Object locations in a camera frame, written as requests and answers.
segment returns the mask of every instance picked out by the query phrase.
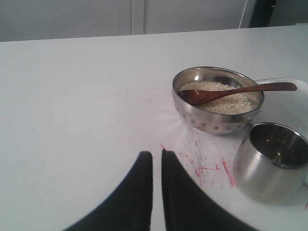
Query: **table surface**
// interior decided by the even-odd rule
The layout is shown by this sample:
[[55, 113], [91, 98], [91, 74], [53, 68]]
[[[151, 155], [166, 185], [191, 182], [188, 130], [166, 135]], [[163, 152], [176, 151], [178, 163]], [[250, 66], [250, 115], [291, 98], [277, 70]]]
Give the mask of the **table surface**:
[[154, 158], [151, 226], [164, 230], [162, 147], [236, 217], [260, 230], [306, 230], [308, 189], [281, 206], [245, 198], [232, 182], [244, 131], [211, 136], [184, 126], [171, 81], [206, 65], [307, 82], [307, 41], [308, 26], [285, 26], [0, 43], [0, 230], [70, 226], [116, 188], [141, 150]]

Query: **stainless steel cup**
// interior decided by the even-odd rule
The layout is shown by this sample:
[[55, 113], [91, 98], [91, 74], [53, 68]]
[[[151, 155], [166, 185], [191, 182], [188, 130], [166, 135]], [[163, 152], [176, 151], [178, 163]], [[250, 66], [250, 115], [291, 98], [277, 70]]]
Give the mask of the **stainless steel cup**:
[[240, 190], [265, 204], [290, 199], [305, 182], [307, 172], [307, 140], [275, 123], [252, 126], [237, 151], [233, 169]]

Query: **wooden spoon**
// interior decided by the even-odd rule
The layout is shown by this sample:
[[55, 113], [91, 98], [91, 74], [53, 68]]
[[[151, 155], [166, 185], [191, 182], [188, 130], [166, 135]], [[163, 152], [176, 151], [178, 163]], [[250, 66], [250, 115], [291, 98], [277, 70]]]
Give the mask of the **wooden spoon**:
[[233, 90], [209, 91], [209, 90], [182, 90], [178, 94], [187, 103], [199, 105], [237, 93], [252, 91], [294, 91], [297, 87], [293, 83], [265, 83]]

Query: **rice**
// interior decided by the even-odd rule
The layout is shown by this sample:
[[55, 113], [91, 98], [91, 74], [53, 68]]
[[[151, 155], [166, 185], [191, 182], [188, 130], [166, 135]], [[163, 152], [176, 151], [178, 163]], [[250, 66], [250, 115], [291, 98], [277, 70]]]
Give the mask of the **rice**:
[[[196, 81], [192, 83], [186, 83], [181, 87], [180, 90], [209, 90], [209, 91], [219, 91], [219, 90], [231, 90], [234, 89], [229, 85], [224, 85], [219, 82], [214, 81]], [[249, 112], [254, 109], [251, 102], [242, 93], [225, 96], [223, 98], [196, 105], [197, 108], [221, 114], [239, 114]]]

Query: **stainless steel bowl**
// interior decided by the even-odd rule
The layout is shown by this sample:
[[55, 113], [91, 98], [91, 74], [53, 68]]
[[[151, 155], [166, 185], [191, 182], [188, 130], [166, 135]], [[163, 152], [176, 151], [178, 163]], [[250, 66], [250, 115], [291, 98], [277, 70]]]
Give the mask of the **stainless steel bowl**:
[[172, 82], [172, 97], [180, 117], [191, 127], [209, 134], [228, 134], [241, 129], [260, 110], [263, 92], [245, 93], [254, 109], [241, 114], [219, 114], [196, 108], [178, 96], [180, 88], [186, 83], [195, 81], [215, 81], [228, 84], [234, 88], [256, 85], [252, 79], [235, 71], [219, 67], [193, 67], [179, 72]]

